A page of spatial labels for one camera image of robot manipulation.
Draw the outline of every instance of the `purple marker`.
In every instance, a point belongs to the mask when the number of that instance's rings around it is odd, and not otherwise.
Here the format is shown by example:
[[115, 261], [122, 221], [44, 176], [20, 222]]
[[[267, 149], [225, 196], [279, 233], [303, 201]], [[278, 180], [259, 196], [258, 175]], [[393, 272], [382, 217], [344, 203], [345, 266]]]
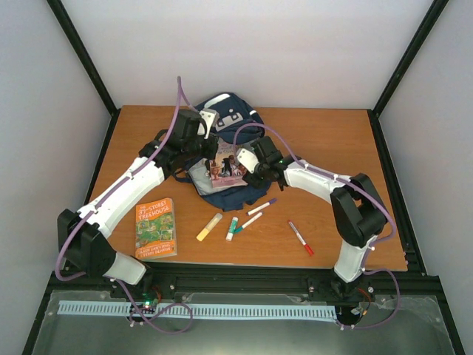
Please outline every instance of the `purple marker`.
[[246, 215], [247, 215], [247, 216], [251, 216], [253, 213], [257, 213], [258, 211], [261, 211], [262, 209], [268, 207], [269, 205], [272, 205], [272, 204], [275, 203], [276, 201], [277, 201], [276, 198], [272, 198], [272, 199], [269, 200], [267, 203], [263, 203], [260, 207], [256, 207], [255, 209], [252, 209], [251, 211], [246, 212]]

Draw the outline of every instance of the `backpack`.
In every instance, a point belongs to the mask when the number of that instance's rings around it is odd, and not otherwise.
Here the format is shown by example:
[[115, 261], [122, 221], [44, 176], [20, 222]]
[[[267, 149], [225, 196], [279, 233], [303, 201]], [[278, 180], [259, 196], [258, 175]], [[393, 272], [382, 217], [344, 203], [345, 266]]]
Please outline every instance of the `backpack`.
[[[211, 131], [229, 144], [233, 143], [235, 132], [243, 124], [263, 123], [255, 109], [231, 92], [216, 95], [195, 107], [199, 111], [209, 108], [219, 113], [220, 118]], [[251, 149], [250, 142], [264, 135], [265, 131], [261, 127], [247, 127], [238, 134], [236, 144]], [[208, 176], [208, 161], [202, 158], [188, 161], [183, 171], [186, 172], [186, 177], [176, 176], [177, 172], [174, 178], [183, 183], [193, 183], [201, 198], [224, 212], [243, 209], [243, 203], [254, 204], [266, 195], [270, 187], [270, 182], [267, 182], [261, 189], [250, 185], [214, 188]]]

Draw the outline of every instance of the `yellow marker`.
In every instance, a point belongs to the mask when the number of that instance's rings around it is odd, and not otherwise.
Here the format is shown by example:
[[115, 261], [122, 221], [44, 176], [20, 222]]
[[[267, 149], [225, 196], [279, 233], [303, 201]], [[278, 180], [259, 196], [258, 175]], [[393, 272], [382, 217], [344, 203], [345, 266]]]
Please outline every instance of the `yellow marker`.
[[207, 226], [196, 236], [197, 240], [202, 242], [205, 237], [207, 237], [207, 234], [214, 229], [215, 225], [222, 219], [222, 215], [220, 213], [217, 213], [214, 215], [214, 218], [210, 220], [209, 223], [207, 223]]

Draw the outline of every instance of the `wooden table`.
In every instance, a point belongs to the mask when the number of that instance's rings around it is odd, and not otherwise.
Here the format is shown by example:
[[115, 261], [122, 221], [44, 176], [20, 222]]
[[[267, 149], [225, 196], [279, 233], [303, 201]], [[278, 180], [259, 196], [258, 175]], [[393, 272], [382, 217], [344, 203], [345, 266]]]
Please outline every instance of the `wooden table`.
[[[160, 129], [168, 128], [173, 109], [170, 106], [122, 108], [92, 198], [97, 197], [130, 166], [138, 151]], [[369, 175], [392, 213], [365, 110], [260, 108], [258, 112], [266, 124], [287, 140], [297, 155], [311, 164], [339, 174], [363, 172]], [[272, 138], [285, 155], [287, 152], [283, 150], [283, 145]], [[160, 261], [332, 268], [338, 259], [341, 237], [336, 230], [331, 206], [302, 190], [288, 188], [280, 192], [274, 183], [268, 195], [255, 206], [273, 197], [277, 197], [278, 201], [267, 207], [257, 222], [236, 234], [232, 242], [225, 241], [231, 218], [237, 216], [240, 224], [248, 219], [245, 213], [252, 207], [223, 213], [220, 223], [203, 242], [199, 242], [196, 235], [219, 210], [198, 196], [193, 186], [178, 183], [172, 177], [149, 192], [140, 203], [164, 197], [174, 200], [178, 254]], [[288, 218], [293, 220], [314, 250], [312, 257], [290, 229]], [[388, 233], [389, 226], [382, 236]], [[135, 209], [120, 221], [109, 242], [117, 251], [135, 254]], [[378, 244], [371, 253], [367, 268], [380, 267], [407, 270], [399, 236]]]

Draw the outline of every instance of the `book cover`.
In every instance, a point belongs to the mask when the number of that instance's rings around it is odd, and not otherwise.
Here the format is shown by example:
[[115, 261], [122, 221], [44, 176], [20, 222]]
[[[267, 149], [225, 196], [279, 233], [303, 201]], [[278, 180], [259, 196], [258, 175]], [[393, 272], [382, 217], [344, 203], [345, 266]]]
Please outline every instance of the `book cover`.
[[152, 261], [176, 255], [175, 227], [172, 199], [137, 205], [135, 257]]
[[237, 163], [234, 156], [233, 145], [219, 139], [219, 149], [214, 160], [207, 160], [207, 170], [213, 187], [244, 186], [243, 175], [246, 168]]

